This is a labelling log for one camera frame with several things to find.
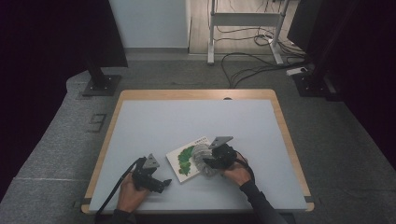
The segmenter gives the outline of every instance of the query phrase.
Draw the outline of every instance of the white wall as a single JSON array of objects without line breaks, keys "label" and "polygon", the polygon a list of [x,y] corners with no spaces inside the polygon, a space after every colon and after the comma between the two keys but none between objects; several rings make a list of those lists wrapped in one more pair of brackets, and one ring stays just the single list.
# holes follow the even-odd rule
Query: white wall
[{"label": "white wall", "polygon": [[190,0],[109,0],[125,48],[189,46]]}]

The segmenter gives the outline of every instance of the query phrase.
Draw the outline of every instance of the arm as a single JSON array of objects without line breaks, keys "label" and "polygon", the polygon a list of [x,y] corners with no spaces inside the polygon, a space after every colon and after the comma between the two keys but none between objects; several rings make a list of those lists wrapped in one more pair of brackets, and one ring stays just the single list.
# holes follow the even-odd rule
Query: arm
[{"label": "arm", "polygon": [[134,187],[132,174],[125,176],[120,186],[117,209],[114,210],[111,219],[112,224],[135,224],[133,211],[145,200],[149,194],[148,189],[137,190]]},{"label": "arm", "polygon": [[[245,160],[238,154],[239,160]],[[247,195],[247,200],[253,207],[254,213],[264,224],[287,224],[285,219],[266,200],[264,194],[259,191],[251,180],[250,174],[244,166],[235,162],[229,169],[223,171],[224,175],[235,182],[239,188]]]}]

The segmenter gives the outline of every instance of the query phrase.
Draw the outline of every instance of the hand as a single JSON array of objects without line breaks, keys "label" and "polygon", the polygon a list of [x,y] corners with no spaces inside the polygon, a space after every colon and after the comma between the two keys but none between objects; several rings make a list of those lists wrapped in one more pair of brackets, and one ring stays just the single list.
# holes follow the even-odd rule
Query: hand
[{"label": "hand", "polygon": [[148,194],[148,189],[141,188],[141,190],[137,190],[134,187],[132,173],[129,173],[121,183],[117,209],[132,213],[145,200]]},{"label": "hand", "polygon": [[[236,158],[241,161],[246,161],[248,163],[248,161],[243,158],[241,154],[239,154],[239,152],[237,153]],[[230,168],[228,168],[227,170],[222,170],[222,172],[225,176],[235,182],[239,187],[241,187],[243,184],[251,179],[248,170],[239,162],[234,162]]]}]

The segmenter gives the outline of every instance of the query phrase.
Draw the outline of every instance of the black sleeve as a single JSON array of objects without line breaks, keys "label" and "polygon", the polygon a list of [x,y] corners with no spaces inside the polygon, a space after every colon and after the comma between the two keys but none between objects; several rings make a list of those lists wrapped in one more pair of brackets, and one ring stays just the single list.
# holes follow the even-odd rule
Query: black sleeve
[{"label": "black sleeve", "polygon": [[115,209],[113,217],[111,218],[111,224],[135,224],[136,219],[134,214]]},{"label": "black sleeve", "polygon": [[264,194],[259,191],[253,181],[249,180],[240,188],[246,195],[247,200],[253,207],[254,213],[261,223],[265,224],[288,224],[285,219],[267,201]]}]

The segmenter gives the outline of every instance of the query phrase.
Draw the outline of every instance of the white metal frame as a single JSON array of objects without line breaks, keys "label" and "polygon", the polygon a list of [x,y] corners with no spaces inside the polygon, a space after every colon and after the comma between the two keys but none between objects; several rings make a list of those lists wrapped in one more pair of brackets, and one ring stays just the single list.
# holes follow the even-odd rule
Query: white metal frame
[{"label": "white metal frame", "polygon": [[274,38],[270,39],[271,51],[274,54],[277,64],[282,64],[280,57],[281,49],[277,43],[279,39],[280,30],[282,29],[283,20],[286,17],[286,10],[288,9],[289,0],[285,0],[283,8],[280,12],[264,12],[264,13],[224,13],[216,12],[215,4],[217,0],[212,0],[212,8],[210,11],[210,34],[207,46],[207,63],[215,63],[215,42],[213,33],[215,26],[274,26],[276,28]]}]

